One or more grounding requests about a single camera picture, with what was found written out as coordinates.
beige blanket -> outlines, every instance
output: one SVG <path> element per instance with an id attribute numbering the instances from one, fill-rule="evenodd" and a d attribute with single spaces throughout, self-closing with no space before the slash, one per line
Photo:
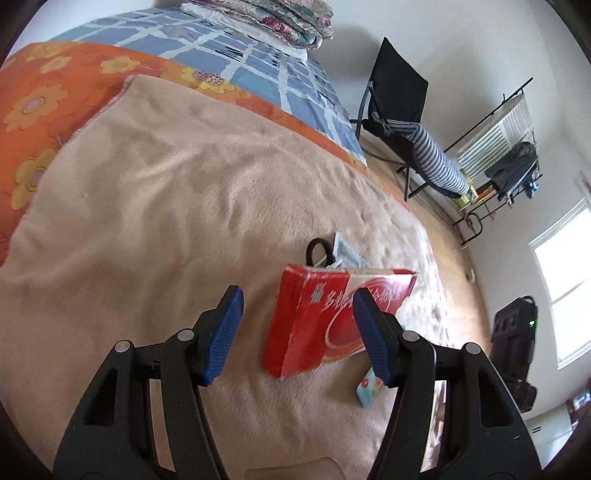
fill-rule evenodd
<path id="1" fill-rule="evenodd" d="M 255 113 L 137 77 L 61 150 L 12 239 L 0 270 L 0 400 L 50 466 L 115 342 L 162 342 L 237 284 L 242 325 L 202 391 L 230 477 L 328 456 L 348 479 L 365 478 L 394 400 L 384 389 L 359 406 L 367 356 L 282 380 L 261 368 L 283 268 L 336 230 L 376 267 L 418 272 L 400 321 L 439 340 L 443 289 L 412 214 Z M 161 417 L 156 429 L 170 467 Z"/>

white wall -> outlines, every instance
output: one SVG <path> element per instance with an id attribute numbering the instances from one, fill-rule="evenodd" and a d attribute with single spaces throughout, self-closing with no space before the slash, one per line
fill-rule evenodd
<path id="1" fill-rule="evenodd" d="M 530 3 L 553 65 L 564 132 L 591 163 L 591 64 L 554 9 L 546 2 Z"/>
<path id="2" fill-rule="evenodd" d="M 540 141 L 561 130 L 552 65 L 527 0 L 331 0 L 335 37 L 311 56 L 356 116 L 383 37 L 429 82 L 423 124 L 444 147 L 524 81 Z"/>
<path id="3" fill-rule="evenodd" d="M 591 352 L 557 369 L 550 300 L 529 246 L 529 242 L 583 198 L 574 183 L 583 164 L 569 139 L 556 138 L 551 147 L 540 151 L 540 168 L 544 175 L 540 190 L 531 200 L 521 196 L 512 209 L 500 210 L 494 222 L 488 220 L 484 233 L 469 243 L 491 319 L 495 312 L 517 297 L 531 295 L 538 304 L 534 358 L 528 376 L 528 381 L 538 387 L 538 397 L 527 417 L 565 402 L 591 374 Z"/>
<path id="4" fill-rule="evenodd" d="M 569 412 L 564 403 L 527 420 L 525 424 L 538 452 L 542 468 L 550 463 L 573 433 Z"/>
<path id="5" fill-rule="evenodd" d="M 25 27 L 11 54 L 97 18 L 180 3 L 177 0 L 48 0 Z"/>

pillow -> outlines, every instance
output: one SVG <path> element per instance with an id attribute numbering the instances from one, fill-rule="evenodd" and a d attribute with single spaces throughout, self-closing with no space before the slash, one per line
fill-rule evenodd
<path id="1" fill-rule="evenodd" d="M 385 135 L 396 133 L 413 143 L 414 161 L 419 173 L 427 182 L 458 195 L 468 193 L 470 184 L 460 168 L 447 158 L 441 147 L 421 124 L 382 120 L 376 113 L 374 113 L 374 119 L 382 124 Z"/>

screw head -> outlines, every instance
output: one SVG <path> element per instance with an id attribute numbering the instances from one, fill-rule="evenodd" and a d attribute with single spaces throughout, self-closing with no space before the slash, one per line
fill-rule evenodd
<path id="1" fill-rule="evenodd" d="M 127 340 L 121 340 L 115 344 L 115 352 L 123 353 L 129 350 L 131 344 Z"/>
<path id="2" fill-rule="evenodd" d="M 478 355 L 482 349 L 476 343 L 467 343 L 466 344 L 466 352 L 471 353 L 472 355 Z"/>
<path id="3" fill-rule="evenodd" d="M 402 333 L 402 338 L 404 338 L 407 342 L 416 342 L 420 336 L 417 332 L 413 332 L 412 330 L 406 330 Z"/>
<path id="4" fill-rule="evenodd" d="M 181 342 L 188 342 L 189 340 L 193 340 L 194 336 L 195 336 L 195 332 L 189 328 L 187 328 L 185 330 L 181 330 L 179 333 L 177 333 L 177 338 Z"/>

blue gripper pad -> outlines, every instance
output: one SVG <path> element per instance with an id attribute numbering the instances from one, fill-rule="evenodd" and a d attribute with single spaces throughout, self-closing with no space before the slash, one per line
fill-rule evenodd
<path id="1" fill-rule="evenodd" d="M 217 328 L 207 348 L 203 380 L 211 385 L 222 373 L 226 358 L 236 336 L 244 312 L 244 294 L 238 287 L 230 287 L 215 310 Z"/>
<path id="2" fill-rule="evenodd" d="M 390 369 L 390 352 L 378 327 L 374 314 L 382 315 L 371 293 L 366 288 L 353 295 L 353 315 L 375 375 L 389 385 L 394 380 Z"/>

